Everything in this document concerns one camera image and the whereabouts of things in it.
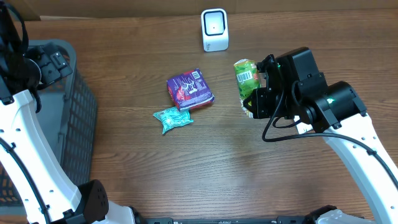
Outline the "yellow green snack packet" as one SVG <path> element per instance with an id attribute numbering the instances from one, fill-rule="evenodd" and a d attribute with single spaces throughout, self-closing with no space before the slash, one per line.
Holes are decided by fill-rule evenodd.
<path id="1" fill-rule="evenodd" d="M 249 59 L 241 59 L 234 64 L 234 71 L 241 107 L 248 117 L 253 118 L 253 114 L 244 107 L 243 101 L 251 95 L 253 90 L 261 87 L 256 62 Z"/>

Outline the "mint green wipes packet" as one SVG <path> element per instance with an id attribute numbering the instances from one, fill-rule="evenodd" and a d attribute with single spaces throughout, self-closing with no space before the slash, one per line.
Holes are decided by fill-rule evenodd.
<path id="1" fill-rule="evenodd" d="M 162 123 L 162 134 L 167 133 L 173 128 L 193 123 L 189 111 L 179 111 L 176 106 L 155 112 L 153 116 Z"/>

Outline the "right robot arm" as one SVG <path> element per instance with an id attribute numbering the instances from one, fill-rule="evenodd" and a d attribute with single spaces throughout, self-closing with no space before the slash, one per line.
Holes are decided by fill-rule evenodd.
<path id="1" fill-rule="evenodd" d="M 294 119 L 311 128 L 265 142 L 321 137 L 348 169 L 372 213 L 372 223 L 397 223 L 397 166 L 376 134 L 367 107 L 355 89 L 340 81 L 328 85 L 307 47 L 256 63 L 266 86 L 256 88 L 243 105 L 255 119 Z"/>

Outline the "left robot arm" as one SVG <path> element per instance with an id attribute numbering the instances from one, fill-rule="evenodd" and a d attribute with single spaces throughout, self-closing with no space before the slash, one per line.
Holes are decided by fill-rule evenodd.
<path id="1" fill-rule="evenodd" d="M 62 40 L 29 40 L 1 3 L 1 164 L 29 223 L 135 223 L 131 207 L 108 199 L 102 183 L 75 185 L 63 171 L 37 119 L 39 91 L 76 72 L 76 53 Z"/>

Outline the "purple sanitary pad pack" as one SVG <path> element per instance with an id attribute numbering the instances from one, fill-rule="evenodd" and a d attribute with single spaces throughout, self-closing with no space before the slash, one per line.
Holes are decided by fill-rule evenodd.
<path id="1" fill-rule="evenodd" d="M 168 79 L 166 84 L 179 111 L 188 111 L 215 100 L 199 68 L 174 76 Z"/>

